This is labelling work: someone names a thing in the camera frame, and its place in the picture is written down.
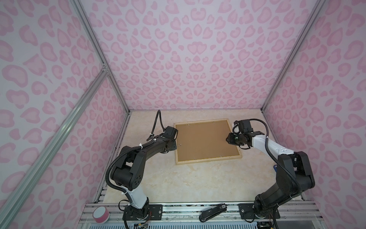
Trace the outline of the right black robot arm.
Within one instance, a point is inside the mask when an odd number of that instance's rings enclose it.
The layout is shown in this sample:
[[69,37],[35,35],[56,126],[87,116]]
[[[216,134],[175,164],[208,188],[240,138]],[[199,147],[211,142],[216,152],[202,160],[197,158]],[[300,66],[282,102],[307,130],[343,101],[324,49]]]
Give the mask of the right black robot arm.
[[251,211],[254,218],[274,218],[278,207],[315,187],[308,155],[271,140],[264,121],[256,118],[235,121],[226,141],[243,150],[255,148],[267,154],[277,166],[274,185],[254,200]]

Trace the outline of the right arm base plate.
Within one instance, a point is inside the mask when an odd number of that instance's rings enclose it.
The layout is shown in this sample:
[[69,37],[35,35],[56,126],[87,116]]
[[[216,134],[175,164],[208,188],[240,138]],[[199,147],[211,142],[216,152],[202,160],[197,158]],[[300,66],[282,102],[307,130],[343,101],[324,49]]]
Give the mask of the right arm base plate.
[[252,223],[256,220],[260,220],[260,219],[280,219],[280,214],[278,209],[275,210],[275,212],[273,212],[273,210],[269,210],[268,212],[264,212],[264,213],[255,213],[254,211],[254,204],[253,203],[239,203],[238,204],[238,208],[239,208],[239,213],[240,213],[240,217],[241,219]]

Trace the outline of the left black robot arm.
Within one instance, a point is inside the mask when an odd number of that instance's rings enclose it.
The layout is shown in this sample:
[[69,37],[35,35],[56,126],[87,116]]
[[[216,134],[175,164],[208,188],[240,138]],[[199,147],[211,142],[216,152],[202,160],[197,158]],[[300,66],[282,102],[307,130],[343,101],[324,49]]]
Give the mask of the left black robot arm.
[[105,173],[107,186],[122,192],[128,200],[125,216],[144,220],[149,217],[149,198],[140,187],[146,161],[156,154],[166,154],[177,149],[178,130],[168,126],[163,133],[151,135],[147,142],[136,147],[123,147]]

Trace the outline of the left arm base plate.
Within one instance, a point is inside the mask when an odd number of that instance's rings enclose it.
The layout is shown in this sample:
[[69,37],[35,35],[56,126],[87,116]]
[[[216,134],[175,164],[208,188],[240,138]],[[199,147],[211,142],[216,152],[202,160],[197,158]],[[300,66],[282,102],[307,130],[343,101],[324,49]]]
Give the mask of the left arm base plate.
[[162,213],[163,205],[147,204],[142,209],[127,206],[124,209],[123,219],[126,221],[161,220]]

